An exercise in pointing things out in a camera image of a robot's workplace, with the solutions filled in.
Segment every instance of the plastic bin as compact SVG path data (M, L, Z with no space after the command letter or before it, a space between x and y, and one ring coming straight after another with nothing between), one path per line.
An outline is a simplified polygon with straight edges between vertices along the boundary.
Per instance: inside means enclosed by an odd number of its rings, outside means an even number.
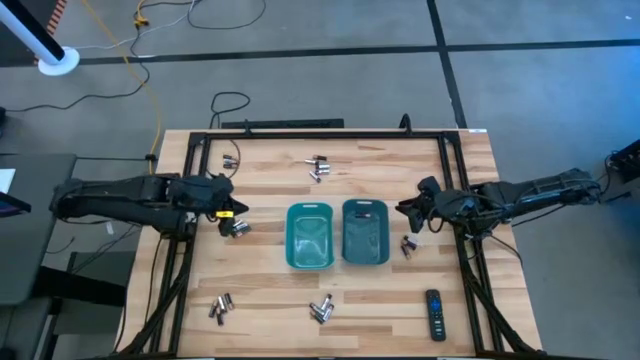
M287 211L287 263L296 269L326 269L333 257L333 209L324 203L295 204Z
M389 210L380 200L353 199L342 205L342 257L353 264L389 260Z

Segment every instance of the black metal frame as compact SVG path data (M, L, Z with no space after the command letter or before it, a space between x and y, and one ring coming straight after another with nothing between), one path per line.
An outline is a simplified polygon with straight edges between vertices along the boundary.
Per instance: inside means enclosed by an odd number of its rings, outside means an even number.
M454 188L453 175L451 172L451 166L449 163L449 154L447 151L447 144L453 147L453 153L458 170L458 176L460 179L460 186L462 189L469 188L469 180L467 177L467 171L464 163L464 156L462 153L462 146L460 142L460 136L457 131L424 131L413 130L411 127L411 120L405 114L400 122L399 130L386 130L386 131L261 131L251 130L248 125L244 131L238 132L192 132L189 136L189 143L187 148L187 154L185 158L185 164L183 169L183 176L192 175L192 169L194 166L196 149L201 148L200 163L197 167L197 174L204 176L207 170L207 164L209 162L209 152L211 144L214 140L242 140L242 139L431 139L438 142L438 148L440 152L440 161L442 162L442 170L444 173L445 186L447 189ZM194 224L194 230L197 227L197 222ZM474 257L475 265L478 272L478 277L474 274L474 271L469 264L468 255L465 247L465 235L463 229L460 227L454 227L456 249L458 253L458 259L460 264L460 271L462 280L464 282L465 299L467 303L467 310L469 314L469 322L471 333L473 337L474 349L476 356L491 356L492 358L504 358L504 359L568 359L565 357L548 356L542 351L536 351L526 343L524 343L518 334L511 328L506 319L502 316L500 311L493 303L493 294L491 290L491 283L489 281L489 273L487 270L487 263L482 251L482 243L474 242L474 250L477 252L477 256ZM184 308L186 305L187 296L187 284L189 279L189 272L191 269L191 263L193 260L194 240L187 241L184 258L181 265L180 272L176 277L173 284L170 284L171 276L174 272L174 266L177 257L177 245L176 240L170 240L169 251L167 253L165 261L165 269L162 277L162 285L160 289L158 303L163 305L151 316L149 323L152 323L152 327L147 326L146 330L143 330L148 337L151 337L151 343L149 352L158 353L160 335L162 329L162 318L164 317L166 310L171 304L171 300L176 298L175 312L173 315L173 326L171 328L169 348L167 350L170 354L177 354L178 345L180 340L180 331L182 328L182 320L184 315ZM480 328L480 321L478 317L478 310L476 307L476 298L480 301L487 312L489 326L491 329L491 339L493 343L493 349L487 350L484 346L484 340L482 337L482 331ZM502 338L509 343L511 348L515 351L513 353L504 352L504 346L502 344ZM136 344L132 344L128 349L133 349L132 346L136 345L137 348L134 352L126 352L125 355L135 356L136 352L140 352L142 347L139 341Z

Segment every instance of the wooden tabletop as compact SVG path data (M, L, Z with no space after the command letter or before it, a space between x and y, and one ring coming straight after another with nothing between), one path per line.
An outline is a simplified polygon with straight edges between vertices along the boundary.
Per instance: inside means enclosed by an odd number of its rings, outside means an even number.
M469 181L498 179L485 132L460 131ZM167 131L158 173L183 169L189 131ZM233 196L250 207L239 218L253 231L223 238L217 226L198 225L179 356L435 356L473 355L473 342L451 227L438 234L423 230L427 244L406 260L399 243L409 232L407 218L395 211L399 200L417 195L427 176L441 183L442 167L434 140L239 140L242 163L233 177ZM222 168L222 154L236 153L229 141L213 141L210 168ZM331 175L316 184L304 160L329 157ZM341 257L342 204L353 198L383 200L389 207L391 257L379 266L354 266ZM298 271L285 260L285 217L298 202L332 206L334 265L323 271ZM515 246L510 227L494 234ZM121 348L144 323L151 263L158 234L145 228L140 237L129 293ZM160 288L167 250L160 247L151 307ZM540 340L517 258L492 240L485 241L493 293L498 308L529 345ZM447 340L429 336L425 291L439 289ZM208 317L213 300L231 293L236 309L219 327ZM333 294L335 309L324 325L312 320L309 302ZM484 311L480 311L485 346L491 347ZM166 349L171 321L165 321L161 349Z

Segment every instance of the concrete floor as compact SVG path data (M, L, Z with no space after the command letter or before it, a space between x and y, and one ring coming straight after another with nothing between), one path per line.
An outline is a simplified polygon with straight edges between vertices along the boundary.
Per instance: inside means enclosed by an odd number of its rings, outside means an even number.
M92 1L120 39L133 35L135 2ZM180 23L150 34L141 54L434 45L424 0L267 0L264 17L237 31L208 32ZM203 3L198 22L241 23L258 0ZM634 0L439 0L448 44L640 38ZM184 7L155 7L152 25L180 17ZM62 44L108 45L79 0L70 0L56 38ZM84 50L84 57L116 56ZM523 181L572 167L603 171L611 150L640 134L640 49L611 47L451 54L470 128L486 128L503 179ZM218 91L243 91L251 105L228 121L342 117L348 127L395 127L402 113L417 127L456 127L438 54L353 55L150 64L151 85L166 128L202 128ZM130 91L122 65L86 65L63 78L34 68L0 68L0 102L7 108L66 104L91 92ZM146 96L87 100L67 111L16 115L0 152L75 152L141 157L154 118ZM143 163L80 161L76 176L140 174ZM612 359L640 357L640 204L564 209L516 228L518 247L544 348L552 354ZM57 226L51 248L75 234L69 251L92 251L110 236L103 226ZM118 250L134 250L136 239ZM47 257L66 266L68 253ZM57 358L108 351L115 329L68 337Z

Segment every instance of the black remote control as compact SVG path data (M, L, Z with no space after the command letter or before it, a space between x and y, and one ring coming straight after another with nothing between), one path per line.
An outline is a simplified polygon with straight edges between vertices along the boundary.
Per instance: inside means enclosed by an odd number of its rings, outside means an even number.
M440 292L435 289L427 290L427 310L429 312L429 330L433 341L445 341L444 316L442 316L442 300Z

